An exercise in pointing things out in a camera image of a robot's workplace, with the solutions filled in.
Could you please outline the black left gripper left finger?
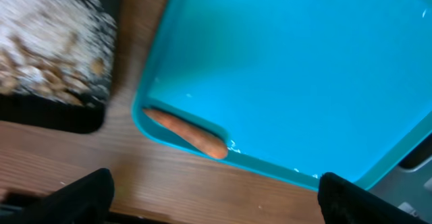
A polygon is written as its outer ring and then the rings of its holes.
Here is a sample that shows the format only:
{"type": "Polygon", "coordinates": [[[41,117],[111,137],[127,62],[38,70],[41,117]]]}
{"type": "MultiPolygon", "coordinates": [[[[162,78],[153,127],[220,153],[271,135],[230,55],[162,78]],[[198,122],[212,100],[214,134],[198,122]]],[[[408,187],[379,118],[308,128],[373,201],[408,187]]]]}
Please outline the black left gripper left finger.
{"type": "Polygon", "coordinates": [[[110,170],[101,168],[18,213],[1,217],[1,224],[104,223],[114,192],[110,170]]]}

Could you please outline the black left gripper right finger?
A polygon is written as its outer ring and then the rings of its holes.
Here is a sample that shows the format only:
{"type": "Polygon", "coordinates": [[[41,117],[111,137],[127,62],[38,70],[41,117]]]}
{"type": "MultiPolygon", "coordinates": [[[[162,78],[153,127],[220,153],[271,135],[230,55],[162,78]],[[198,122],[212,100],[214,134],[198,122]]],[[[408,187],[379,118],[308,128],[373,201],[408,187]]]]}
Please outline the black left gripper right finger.
{"type": "Polygon", "coordinates": [[[326,224],[426,224],[331,172],[321,176],[317,199],[326,224]]]}

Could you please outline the orange carrot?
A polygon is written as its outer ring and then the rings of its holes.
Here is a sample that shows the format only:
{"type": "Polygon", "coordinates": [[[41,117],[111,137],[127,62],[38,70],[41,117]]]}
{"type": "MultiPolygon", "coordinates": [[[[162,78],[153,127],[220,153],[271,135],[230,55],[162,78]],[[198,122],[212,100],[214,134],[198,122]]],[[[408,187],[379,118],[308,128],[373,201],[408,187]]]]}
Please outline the orange carrot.
{"type": "Polygon", "coordinates": [[[217,136],[180,119],[156,109],[144,109],[144,114],[187,141],[193,147],[213,159],[224,159],[228,155],[225,142],[217,136]]]}

